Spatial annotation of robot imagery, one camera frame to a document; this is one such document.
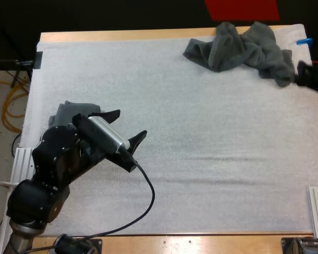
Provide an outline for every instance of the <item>wooden table edge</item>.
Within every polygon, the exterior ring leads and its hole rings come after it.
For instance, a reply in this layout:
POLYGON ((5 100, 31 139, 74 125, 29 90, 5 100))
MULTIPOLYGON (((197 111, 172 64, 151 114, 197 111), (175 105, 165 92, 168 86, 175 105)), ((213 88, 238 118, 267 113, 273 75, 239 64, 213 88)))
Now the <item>wooden table edge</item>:
MULTIPOLYGON (((272 25, 273 30, 289 25, 272 25)), ((250 27, 237 27, 238 33, 244 33, 250 27)), ((155 40, 214 36, 215 28, 155 29, 155 30, 120 30, 120 31, 82 31, 82 32, 45 32, 41 42, 91 42, 122 40, 155 40)))
MULTIPOLYGON (((273 25, 273 30, 286 28, 289 25, 273 25)), ((249 26, 237 27, 238 33, 244 33, 249 26)), ((82 32, 45 32, 41 42, 93 42, 119 40, 151 40, 214 36, 215 28, 192 29, 159 29, 159 30, 123 30, 123 31, 82 31, 82 32)), ((231 253, 237 246, 237 253, 281 253, 280 239, 283 237, 312 237, 312 232, 213 232, 213 233, 174 233, 147 235, 111 235, 101 238, 104 242, 103 253, 187 253, 186 250, 198 247, 198 253, 231 253), (249 243, 260 246, 256 251, 245 250, 249 243), (143 246, 150 246, 147 251, 143 246)), ((39 237, 34 241, 35 247, 52 245, 55 238, 39 237)))

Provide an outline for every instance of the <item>wooden frame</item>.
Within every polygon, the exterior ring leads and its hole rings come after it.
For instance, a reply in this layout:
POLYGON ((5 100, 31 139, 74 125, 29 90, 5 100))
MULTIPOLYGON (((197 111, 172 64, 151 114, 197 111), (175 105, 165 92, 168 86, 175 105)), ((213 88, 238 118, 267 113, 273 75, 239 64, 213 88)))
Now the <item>wooden frame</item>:
MULTIPOLYGON (((271 26, 272 29, 287 26, 271 26)), ((238 27, 239 33, 249 27, 238 27)), ((83 42, 83 41, 118 41, 193 38, 215 35, 214 28, 164 29, 133 31, 88 31, 88 32, 50 32, 42 33, 42 42, 83 42)), ((261 254, 282 253, 282 237, 312 236, 311 232, 248 232, 248 233, 210 233, 210 234, 172 234, 172 235, 137 235, 103 237, 103 253, 222 253, 222 254, 261 254)), ((52 245, 55 238, 36 238, 33 247, 52 245)))

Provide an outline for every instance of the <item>blue clip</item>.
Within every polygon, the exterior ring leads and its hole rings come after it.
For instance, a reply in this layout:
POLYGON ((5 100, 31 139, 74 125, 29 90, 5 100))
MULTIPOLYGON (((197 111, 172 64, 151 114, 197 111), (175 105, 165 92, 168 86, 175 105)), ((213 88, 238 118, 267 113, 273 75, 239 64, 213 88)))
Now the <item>blue clip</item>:
POLYGON ((312 38, 307 38, 307 39, 302 39, 297 41, 297 45, 303 45, 303 44, 307 44, 309 48, 312 47, 313 44, 313 39, 312 38))

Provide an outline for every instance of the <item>dark gray rag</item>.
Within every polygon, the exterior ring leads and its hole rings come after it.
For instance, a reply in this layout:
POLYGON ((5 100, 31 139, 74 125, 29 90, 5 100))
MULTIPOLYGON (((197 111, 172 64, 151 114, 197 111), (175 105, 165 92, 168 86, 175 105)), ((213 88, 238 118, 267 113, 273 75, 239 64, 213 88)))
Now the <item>dark gray rag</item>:
POLYGON ((91 113, 100 113, 100 107, 91 103, 73 103, 65 101, 65 104, 60 104, 57 114, 53 115, 48 120, 48 126, 68 125, 72 123, 72 117, 76 114, 89 115, 91 113))
POLYGON ((216 72, 244 63, 258 69, 261 78, 273 78, 280 87, 289 85, 295 77, 292 51, 281 50, 272 29, 259 22, 243 34, 238 34, 233 24, 223 22, 212 42, 191 39, 183 55, 216 72))

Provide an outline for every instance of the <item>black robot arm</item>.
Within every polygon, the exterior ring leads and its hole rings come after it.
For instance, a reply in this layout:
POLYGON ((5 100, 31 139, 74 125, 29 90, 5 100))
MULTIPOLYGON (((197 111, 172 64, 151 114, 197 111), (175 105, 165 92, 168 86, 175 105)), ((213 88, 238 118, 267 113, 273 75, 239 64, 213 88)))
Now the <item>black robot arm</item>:
POLYGON ((130 155, 146 136, 143 131, 125 140, 109 125, 120 111, 78 114, 73 124, 49 128, 33 150, 35 174, 16 186, 8 199, 7 216, 13 229, 4 254, 31 249, 35 236, 44 232, 61 211, 69 196, 68 185, 103 159, 131 172, 135 167, 120 147, 130 155))

